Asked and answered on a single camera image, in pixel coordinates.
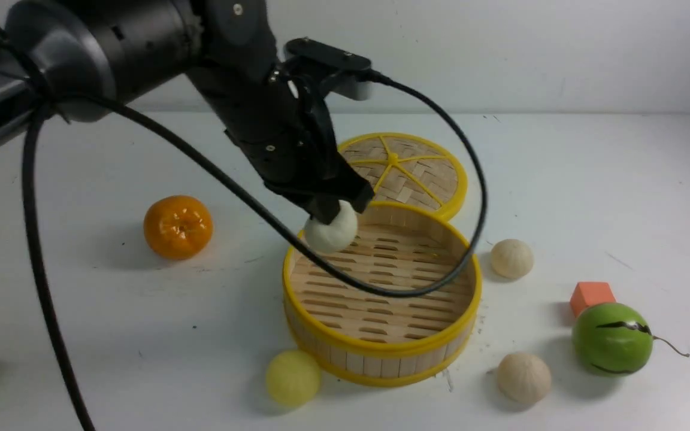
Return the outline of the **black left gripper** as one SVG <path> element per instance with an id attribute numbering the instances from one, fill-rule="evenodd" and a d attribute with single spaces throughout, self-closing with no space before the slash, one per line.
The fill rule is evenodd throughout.
<path id="1" fill-rule="evenodd" d="M 299 101 L 283 80 L 257 83 L 213 61 L 195 66 L 186 76 L 265 187 L 302 208 L 310 219 L 331 224 L 341 211 L 340 200 L 357 213 L 372 203 L 371 183 L 348 162 L 337 167 L 333 126 L 323 103 L 313 98 L 312 83 L 299 80 Z M 322 193 L 323 180 L 332 174 L 336 193 Z"/>

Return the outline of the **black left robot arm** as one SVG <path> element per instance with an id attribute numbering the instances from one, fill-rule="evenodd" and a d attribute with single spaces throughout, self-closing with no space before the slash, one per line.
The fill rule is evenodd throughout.
<path id="1" fill-rule="evenodd" d="M 0 31 L 0 145 L 42 96 L 128 104 L 185 75 L 266 188 L 323 223 L 341 201 L 361 210 L 371 188 L 315 118 L 312 82 L 272 82 L 280 65 L 264 1 L 19 1 Z"/>

